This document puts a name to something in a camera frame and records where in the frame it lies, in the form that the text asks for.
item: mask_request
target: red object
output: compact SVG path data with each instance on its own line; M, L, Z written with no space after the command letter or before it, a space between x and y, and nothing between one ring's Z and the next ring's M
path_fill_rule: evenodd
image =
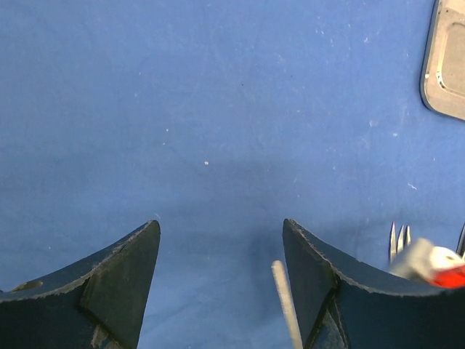
M465 286L465 265L440 271L429 283L431 285L446 287L448 289L463 287Z

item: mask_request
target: wooden stick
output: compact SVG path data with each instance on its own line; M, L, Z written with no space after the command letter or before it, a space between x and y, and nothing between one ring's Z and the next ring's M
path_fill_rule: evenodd
M294 349L303 349L304 346L300 337L296 310L294 308L291 291L289 290L283 263L280 260L276 260L271 265L271 269L273 272L273 277L275 278L276 289L278 289L284 318L288 324L289 334L291 335L292 343L294 344Z

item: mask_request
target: popsicle stick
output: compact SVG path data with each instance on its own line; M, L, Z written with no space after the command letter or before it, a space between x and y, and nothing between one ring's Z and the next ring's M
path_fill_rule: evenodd
M289 334L291 335L292 343L294 344L294 349L303 349L304 346L300 337L294 301L292 300L291 291L289 290L283 263L280 260L276 260L271 265L271 269L273 277L275 278L276 289L278 290L284 318L288 324Z

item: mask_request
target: red and white object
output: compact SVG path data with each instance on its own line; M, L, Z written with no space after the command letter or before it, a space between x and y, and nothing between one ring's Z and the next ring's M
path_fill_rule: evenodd
M410 280L443 287L465 286L465 262L450 249L418 238L402 250L389 266L389 272Z

